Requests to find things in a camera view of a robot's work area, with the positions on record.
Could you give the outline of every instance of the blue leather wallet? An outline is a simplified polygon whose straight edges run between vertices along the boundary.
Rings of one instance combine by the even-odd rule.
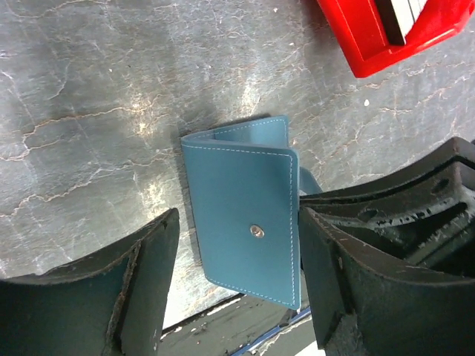
[[[290,309],[301,304],[299,191],[321,192],[276,116],[182,138],[206,278]]]

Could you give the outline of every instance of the red container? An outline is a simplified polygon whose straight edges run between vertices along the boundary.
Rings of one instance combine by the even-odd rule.
[[[460,33],[475,0],[428,0],[406,36],[389,44],[374,0],[317,0],[357,78],[370,76]]]

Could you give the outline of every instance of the blue strip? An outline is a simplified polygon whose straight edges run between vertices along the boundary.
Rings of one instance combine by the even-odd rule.
[[[250,343],[249,345],[244,346],[242,349],[236,351],[234,354],[231,356],[242,356],[249,350],[255,348],[256,346],[261,345],[265,341],[273,338],[275,335],[277,335],[279,332],[282,332],[283,330],[289,328],[290,326],[298,323],[300,320],[304,319],[305,317],[308,317],[310,315],[310,307],[305,308],[302,310],[300,313],[295,315],[291,320],[288,326],[285,326],[281,328],[280,326],[276,326],[275,328],[269,330],[267,333],[264,335],[260,336],[258,339],[254,341],[254,343]]]

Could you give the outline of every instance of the metal snap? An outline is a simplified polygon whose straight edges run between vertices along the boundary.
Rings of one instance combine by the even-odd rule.
[[[251,234],[258,239],[262,239],[264,237],[264,230],[257,225],[251,226]]]

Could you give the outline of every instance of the white stitching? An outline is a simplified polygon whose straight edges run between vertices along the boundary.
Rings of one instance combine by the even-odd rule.
[[[233,128],[231,130],[226,130],[226,131],[223,131],[225,128],[215,128],[214,130],[212,130],[211,133],[205,133],[204,135],[196,136],[194,139],[200,139],[202,137],[210,137],[210,136],[213,136],[213,135],[225,134],[227,132],[243,130],[245,128],[250,128],[252,126],[266,125],[266,124],[270,124],[271,122],[283,122],[284,123],[284,136],[285,136],[286,142],[288,142],[287,123],[285,122],[284,119],[272,119],[272,120],[268,120],[268,121],[265,121],[265,122],[259,122],[257,124],[244,125],[244,126],[241,126],[240,128]]]
[[[266,298],[266,299],[269,299],[269,300],[273,300],[275,302],[279,302],[279,303],[282,303],[284,305],[287,305],[287,306],[290,306],[290,305],[294,305],[295,304],[295,269],[294,269],[294,238],[293,238],[293,227],[292,227],[292,212],[293,212],[293,203],[292,203],[292,169],[293,169],[293,158],[292,156],[290,156],[289,154],[274,154],[274,153],[271,153],[271,152],[260,152],[260,151],[243,151],[243,150],[232,150],[230,148],[210,148],[210,147],[199,147],[199,146],[189,146],[189,145],[182,145],[183,147],[187,147],[187,148],[198,148],[198,149],[201,149],[201,150],[212,150],[212,151],[233,151],[233,152],[241,152],[241,153],[245,153],[245,154],[269,154],[269,155],[273,155],[273,156],[287,156],[290,158],[290,175],[289,175],[289,184],[290,184],[290,187],[289,187],[289,195],[290,195],[290,263],[291,263],[291,267],[292,267],[292,304],[291,303],[286,303],[286,302],[283,302],[281,300],[276,300],[274,298],[271,298],[271,297],[267,297],[266,295],[262,295],[262,294],[258,294],[256,292],[253,292],[253,291],[248,291],[246,289],[242,289],[240,287],[236,287],[236,286],[230,286],[230,285],[227,285],[225,283],[222,283],[222,282],[218,282],[216,280],[213,280],[212,278],[209,278],[207,277],[209,280],[211,280],[213,283],[216,283],[218,285],[221,285],[221,286],[224,286],[224,287],[229,287],[229,288],[232,288],[232,289],[237,289],[238,291],[242,291],[244,293],[247,293],[247,294],[253,294],[253,295],[256,295],[258,297],[263,297],[263,298]]]
[[[208,278],[208,280],[211,281],[211,282],[213,282],[214,284],[218,284],[219,286],[222,286],[222,287],[225,287],[225,288],[237,289],[238,291],[243,291],[243,292],[246,293],[246,294],[257,295],[258,297],[266,298],[266,299],[269,299],[269,300],[274,300],[275,302],[285,304],[286,306],[291,306],[291,305],[292,305],[291,303],[286,303],[286,302],[283,302],[283,301],[281,301],[281,300],[277,300],[277,299],[274,299],[274,298],[271,298],[271,297],[267,297],[266,295],[262,295],[262,294],[256,293],[255,291],[248,291],[247,289],[238,288],[238,287],[230,286],[230,285],[225,284],[225,283],[222,283],[222,282],[218,282],[217,280],[213,280],[212,278],[210,278],[210,277],[208,277],[208,276],[206,276],[206,278]]]

